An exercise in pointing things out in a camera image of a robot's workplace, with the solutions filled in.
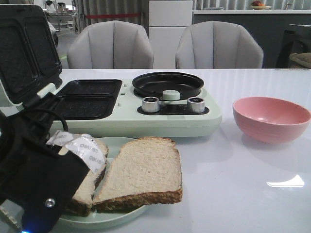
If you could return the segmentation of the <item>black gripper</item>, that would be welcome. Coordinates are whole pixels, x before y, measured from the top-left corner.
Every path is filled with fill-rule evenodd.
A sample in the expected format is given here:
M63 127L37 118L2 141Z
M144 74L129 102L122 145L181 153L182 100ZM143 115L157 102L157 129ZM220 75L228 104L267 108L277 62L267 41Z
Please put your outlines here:
M28 233L50 232L89 169L96 173L106 164L105 143L66 132L68 125L55 110L59 102L48 94L14 115L0 116L0 199L23 208L21 225ZM54 120L65 131L48 140ZM60 147L69 151L61 155Z

